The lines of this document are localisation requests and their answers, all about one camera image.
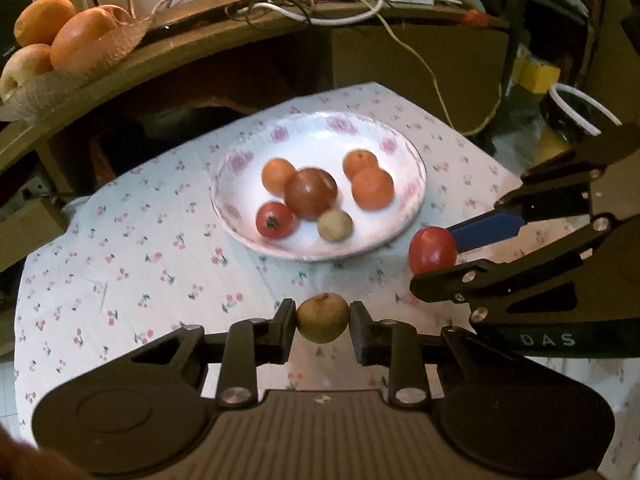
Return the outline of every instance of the tablecloth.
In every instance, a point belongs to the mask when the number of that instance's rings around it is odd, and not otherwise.
[[[229,236],[210,201],[211,175],[242,136],[284,114],[338,110],[388,123],[408,137],[427,168],[427,193],[413,225],[386,246],[340,262],[306,264],[267,258]],[[251,317],[271,318],[278,302],[333,291],[361,300],[374,319],[410,322],[437,334],[468,327],[468,305],[425,304],[408,291],[406,252],[423,225],[449,226],[492,208],[520,181],[432,115],[377,84],[297,98],[165,153],[95,193],[68,231],[26,261],[15,318],[15,389],[22,436],[54,387],[182,324],[224,332]],[[562,221],[526,226],[513,240],[466,253],[510,261],[563,236]],[[603,462],[611,479],[629,478],[638,458],[638,361],[544,360],[596,388],[617,413]],[[219,365],[203,395],[213,396]],[[258,369],[258,387],[384,388],[385,369],[355,362],[348,332],[327,345],[296,336],[287,366]],[[428,367],[435,396],[437,376]]]

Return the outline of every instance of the floral plate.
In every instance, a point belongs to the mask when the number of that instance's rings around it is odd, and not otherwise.
[[[388,171],[396,196],[384,210],[367,212],[351,196],[342,159],[351,150],[373,152]],[[255,227],[255,215],[269,200],[280,200],[262,186],[262,167],[274,157],[296,168],[321,168],[338,184],[338,202],[351,218],[354,232],[341,243],[318,235],[315,222],[302,221],[284,240],[266,239]],[[386,124],[356,114],[319,112],[292,114],[265,124],[230,150],[211,187],[212,202],[224,228],[259,253],[287,260],[327,261],[347,258],[379,247],[412,222],[424,199],[426,170],[411,142]]]

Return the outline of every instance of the tomato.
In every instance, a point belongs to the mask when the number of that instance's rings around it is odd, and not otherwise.
[[[318,168],[304,168],[284,185],[284,203],[305,220],[318,220],[331,209],[337,197],[338,185],[334,178]]]
[[[280,202],[267,202],[258,209],[255,226],[265,238],[280,240],[298,228],[298,219],[291,209]]]
[[[454,237],[441,227],[420,229],[409,244],[409,267],[414,276],[451,267],[457,256]]]

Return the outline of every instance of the small potato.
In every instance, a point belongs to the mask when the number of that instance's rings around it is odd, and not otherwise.
[[[338,338],[349,324],[349,305],[334,292],[324,292],[304,301],[296,312],[298,331],[312,343],[325,344]]]
[[[353,233],[353,220],[342,209],[329,209],[318,219],[318,234],[328,242],[341,242]]]

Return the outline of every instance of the cherry tomato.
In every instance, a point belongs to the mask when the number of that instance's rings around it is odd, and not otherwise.
[[[298,219],[291,209],[280,202],[267,202],[258,209],[255,226],[265,238],[280,240],[298,228]]]
[[[409,244],[409,267],[414,276],[451,267],[457,256],[454,237],[441,227],[420,229]]]

